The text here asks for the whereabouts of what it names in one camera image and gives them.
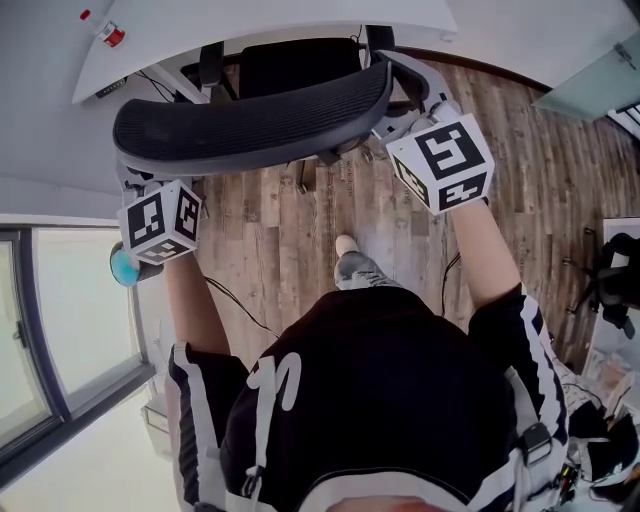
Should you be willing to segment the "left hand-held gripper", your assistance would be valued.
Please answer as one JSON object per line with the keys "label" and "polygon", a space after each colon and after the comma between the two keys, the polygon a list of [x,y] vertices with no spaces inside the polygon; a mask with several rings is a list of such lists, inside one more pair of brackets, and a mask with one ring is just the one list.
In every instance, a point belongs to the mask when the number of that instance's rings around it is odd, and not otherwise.
{"label": "left hand-held gripper", "polygon": [[[120,184],[135,184],[132,172],[116,151]],[[124,250],[150,265],[162,265],[197,249],[202,200],[182,180],[169,182],[139,197],[118,213]]]}

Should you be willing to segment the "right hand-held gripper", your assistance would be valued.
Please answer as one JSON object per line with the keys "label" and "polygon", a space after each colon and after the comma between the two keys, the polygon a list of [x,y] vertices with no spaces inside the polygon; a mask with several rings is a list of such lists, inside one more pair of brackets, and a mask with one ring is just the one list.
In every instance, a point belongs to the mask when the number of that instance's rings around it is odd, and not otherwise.
{"label": "right hand-held gripper", "polygon": [[[375,62],[385,63],[390,72],[390,94],[398,85],[405,97],[389,100],[386,108],[387,114],[404,115],[384,116],[372,128],[396,177],[433,215],[485,199],[495,161],[475,117],[446,101],[449,86],[444,77],[397,51],[376,50]],[[411,129],[418,114],[425,113],[430,113],[427,125]]]}

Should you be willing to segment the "black office chair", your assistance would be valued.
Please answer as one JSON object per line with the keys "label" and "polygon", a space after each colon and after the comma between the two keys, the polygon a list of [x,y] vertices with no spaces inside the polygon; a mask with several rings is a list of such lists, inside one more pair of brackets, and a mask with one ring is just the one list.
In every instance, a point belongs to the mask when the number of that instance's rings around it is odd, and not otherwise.
{"label": "black office chair", "polygon": [[221,88],[218,102],[128,101],[113,141],[136,173],[125,191],[143,195],[176,178],[251,171],[317,158],[330,166],[365,143],[390,99],[390,72],[376,50],[395,47],[389,26],[366,29],[370,62],[351,38],[312,38],[245,48],[238,85],[224,72],[223,46],[202,48],[201,85]]}

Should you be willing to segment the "person's left forearm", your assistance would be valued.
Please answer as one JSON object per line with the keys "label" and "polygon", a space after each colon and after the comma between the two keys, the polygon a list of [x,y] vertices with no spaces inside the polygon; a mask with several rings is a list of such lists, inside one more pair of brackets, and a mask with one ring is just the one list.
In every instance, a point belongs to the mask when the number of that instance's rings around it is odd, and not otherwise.
{"label": "person's left forearm", "polygon": [[165,263],[165,276],[176,338],[194,351],[230,355],[219,312],[195,255]]}

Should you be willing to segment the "person's right forearm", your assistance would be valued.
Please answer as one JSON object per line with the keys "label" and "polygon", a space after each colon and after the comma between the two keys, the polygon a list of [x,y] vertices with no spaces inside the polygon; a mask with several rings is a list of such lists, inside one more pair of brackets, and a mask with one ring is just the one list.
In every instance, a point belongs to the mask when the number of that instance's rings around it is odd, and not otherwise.
{"label": "person's right forearm", "polygon": [[474,201],[451,218],[474,314],[469,334],[496,336],[515,323],[524,296],[518,267],[487,204]]}

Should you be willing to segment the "black power strip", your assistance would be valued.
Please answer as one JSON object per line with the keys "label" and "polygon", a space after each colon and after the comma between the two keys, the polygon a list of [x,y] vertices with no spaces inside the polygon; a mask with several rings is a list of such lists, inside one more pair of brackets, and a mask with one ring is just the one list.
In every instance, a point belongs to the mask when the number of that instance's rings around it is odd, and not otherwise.
{"label": "black power strip", "polygon": [[97,98],[104,98],[104,97],[112,94],[113,92],[121,89],[126,84],[126,82],[127,82],[127,78],[126,77],[124,77],[122,79],[119,79],[119,80],[109,84],[108,86],[100,89],[99,91],[97,91],[95,93],[95,96]]}

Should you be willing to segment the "black bin with blue bag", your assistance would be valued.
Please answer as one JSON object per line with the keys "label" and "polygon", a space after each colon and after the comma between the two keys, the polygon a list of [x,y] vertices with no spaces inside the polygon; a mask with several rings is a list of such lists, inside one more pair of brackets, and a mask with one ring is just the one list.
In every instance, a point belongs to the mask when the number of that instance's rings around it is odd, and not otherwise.
{"label": "black bin with blue bag", "polygon": [[164,265],[152,265],[132,257],[124,248],[122,241],[111,250],[109,266],[113,278],[123,287],[132,288],[137,283],[162,273]]}

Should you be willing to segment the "red label plastic bottle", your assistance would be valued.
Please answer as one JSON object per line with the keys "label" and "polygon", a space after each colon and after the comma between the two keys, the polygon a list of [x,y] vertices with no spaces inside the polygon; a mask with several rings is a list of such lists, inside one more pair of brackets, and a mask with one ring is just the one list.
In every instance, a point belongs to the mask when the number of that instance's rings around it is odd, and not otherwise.
{"label": "red label plastic bottle", "polygon": [[85,9],[80,14],[80,20],[90,27],[98,40],[110,48],[117,47],[125,38],[126,32],[103,14]]}

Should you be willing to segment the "black framed window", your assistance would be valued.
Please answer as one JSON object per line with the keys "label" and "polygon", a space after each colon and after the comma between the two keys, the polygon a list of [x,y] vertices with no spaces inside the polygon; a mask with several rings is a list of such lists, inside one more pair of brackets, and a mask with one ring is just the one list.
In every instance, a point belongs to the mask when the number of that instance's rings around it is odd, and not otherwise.
{"label": "black framed window", "polygon": [[155,373],[113,227],[0,226],[0,490]]}

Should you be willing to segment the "person's camouflage trousers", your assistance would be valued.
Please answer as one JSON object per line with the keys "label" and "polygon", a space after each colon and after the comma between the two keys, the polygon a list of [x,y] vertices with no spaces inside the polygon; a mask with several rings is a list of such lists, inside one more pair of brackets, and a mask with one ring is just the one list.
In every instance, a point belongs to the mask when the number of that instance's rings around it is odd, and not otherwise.
{"label": "person's camouflage trousers", "polygon": [[349,251],[338,258],[334,269],[334,281],[339,290],[356,290],[371,287],[401,288],[389,278],[374,260],[357,252]]}

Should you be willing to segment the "frosted glass door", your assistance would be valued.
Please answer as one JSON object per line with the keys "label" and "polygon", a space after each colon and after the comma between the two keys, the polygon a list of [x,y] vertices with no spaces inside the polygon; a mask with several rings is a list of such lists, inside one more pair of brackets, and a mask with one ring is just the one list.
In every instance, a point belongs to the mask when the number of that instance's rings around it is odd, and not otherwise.
{"label": "frosted glass door", "polygon": [[640,103],[640,30],[562,84],[533,106],[582,121]]}

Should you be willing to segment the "white desk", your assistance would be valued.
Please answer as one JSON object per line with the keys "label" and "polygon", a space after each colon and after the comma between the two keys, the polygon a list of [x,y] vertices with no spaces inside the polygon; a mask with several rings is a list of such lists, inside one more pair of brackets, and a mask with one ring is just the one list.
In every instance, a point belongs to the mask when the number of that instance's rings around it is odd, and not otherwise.
{"label": "white desk", "polygon": [[145,68],[177,85],[161,62],[213,42],[326,25],[404,25],[454,35],[446,0],[114,0],[106,18],[125,31],[114,48],[96,40],[72,96],[79,104]]}

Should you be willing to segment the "white side table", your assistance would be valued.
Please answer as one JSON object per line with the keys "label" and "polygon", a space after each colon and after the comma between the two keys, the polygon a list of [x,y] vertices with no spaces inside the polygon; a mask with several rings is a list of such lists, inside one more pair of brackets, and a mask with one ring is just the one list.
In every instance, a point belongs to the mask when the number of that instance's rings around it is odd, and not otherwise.
{"label": "white side table", "polygon": [[[640,217],[603,220],[605,242],[618,233],[627,233],[633,238],[640,238]],[[611,354],[617,354],[631,370],[640,372],[640,311],[630,309],[629,317],[635,329],[635,335],[631,339],[628,339],[622,330],[606,322],[603,319],[602,312],[597,314],[582,371],[583,376],[587,376],[590,372],[595,353],[602,354],[605,358]]]}

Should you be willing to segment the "black swivel chair with clothes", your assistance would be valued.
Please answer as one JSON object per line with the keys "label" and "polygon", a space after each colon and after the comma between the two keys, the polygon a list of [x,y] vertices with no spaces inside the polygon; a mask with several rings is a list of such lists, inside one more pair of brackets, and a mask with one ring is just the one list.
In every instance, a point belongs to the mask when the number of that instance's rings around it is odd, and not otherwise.
{"label": "black swivel chair with clothes", "polygon": [[592,312],[602,310],[603,319],[631,340],[636,330],[629,310],[640,311],[640,238],[618,233],[599,246],[594,229],[585,227],[583,232],[592,242],[594,258],[590,267],[581,266],[571,257],[563,258],[564,266],[588,277],[586,288],[566,313],[575,315],[587,302]]}

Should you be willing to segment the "person in black shirt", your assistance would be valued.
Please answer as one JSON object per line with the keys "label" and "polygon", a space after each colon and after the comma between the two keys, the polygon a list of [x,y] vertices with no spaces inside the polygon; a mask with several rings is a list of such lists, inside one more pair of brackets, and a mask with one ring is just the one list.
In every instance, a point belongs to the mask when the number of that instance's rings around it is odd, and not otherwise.
{"label": "person in black shirt", "polygon": [[[176,344],[167,402],[182,512],[329,512],[414,497],[451,512],[544,512],[567,411],[537,302],[476,339],[397,287],[324,295],[252,368]],[[552,452],[526,466],[543,423]]]}

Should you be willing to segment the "white patterned cloth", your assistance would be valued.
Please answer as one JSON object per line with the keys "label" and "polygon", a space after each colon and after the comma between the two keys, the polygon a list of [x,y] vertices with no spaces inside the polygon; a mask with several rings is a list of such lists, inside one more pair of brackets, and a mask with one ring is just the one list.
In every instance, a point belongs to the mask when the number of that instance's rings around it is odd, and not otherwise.
{"label": "white patterned cloth", "polygon": [[640,400],[640,373],[617,353],[593,349],[587,357],[583,376],[595,386],[608,408],[619,400],[628,404]]}

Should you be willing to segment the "black harness buckle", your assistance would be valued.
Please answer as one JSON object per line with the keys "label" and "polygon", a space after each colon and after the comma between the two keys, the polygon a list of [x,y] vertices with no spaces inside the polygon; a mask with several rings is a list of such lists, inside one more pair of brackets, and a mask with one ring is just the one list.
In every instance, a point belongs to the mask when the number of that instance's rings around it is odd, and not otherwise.
{"label": "black harness buckle", "polygon": [[526,466],[536,465],[552,452],[552,438],[547,427],[537,422],[527,427],[519,440],[523,462]]}

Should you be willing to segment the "black bag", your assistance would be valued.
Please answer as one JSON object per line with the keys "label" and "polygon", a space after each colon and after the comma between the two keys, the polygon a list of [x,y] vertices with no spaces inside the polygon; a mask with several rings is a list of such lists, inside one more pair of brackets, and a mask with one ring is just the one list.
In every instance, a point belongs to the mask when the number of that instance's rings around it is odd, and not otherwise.
{"label": "black bag", "polygon": [[640,484],[640,432],[632,413],[623,408],[607,417],[586,401],[569,417],[569,438],[577,485],[592,498],[626,504]]}

